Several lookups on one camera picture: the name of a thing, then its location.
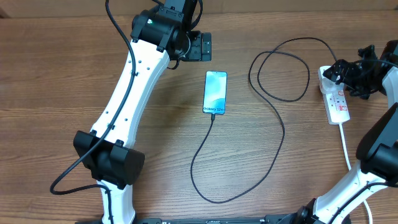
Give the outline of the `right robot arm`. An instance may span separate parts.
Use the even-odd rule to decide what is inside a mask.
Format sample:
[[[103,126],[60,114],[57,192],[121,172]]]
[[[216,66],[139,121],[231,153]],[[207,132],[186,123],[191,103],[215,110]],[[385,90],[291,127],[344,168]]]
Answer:
[[[365,100],[380,92],[387,96],[388,110],[358,144],[355,165],[298,212],[296,223],[348,223],[349,213],[372,194],[397,187],[397,41],[390,40],[380,57],[373,45],[358,55],[358,61],[340,59],[318,70],[329,122],[341,126],[348,120],[345,91]]]

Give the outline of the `smartphone with blue screen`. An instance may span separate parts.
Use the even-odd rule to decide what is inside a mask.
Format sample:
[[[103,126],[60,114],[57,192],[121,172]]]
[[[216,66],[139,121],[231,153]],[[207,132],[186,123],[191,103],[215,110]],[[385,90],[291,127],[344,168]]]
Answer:
[[[228,74],[220,71],[207,71],[203,94],[203,112],[225,114]]]

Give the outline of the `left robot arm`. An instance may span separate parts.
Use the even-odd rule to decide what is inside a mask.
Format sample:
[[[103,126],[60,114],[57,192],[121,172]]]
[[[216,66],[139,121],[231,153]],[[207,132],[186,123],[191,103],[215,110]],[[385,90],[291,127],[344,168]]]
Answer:
[[[98,223],[133,223],[132,187],[145,155],[134,150],[142,113],[169,62],[211,60],[211,34],[195,30],[202,1],[158,2],[132,21],[128,56],[113,94],[90,132],[78,131],[73,146],[101,191]]]

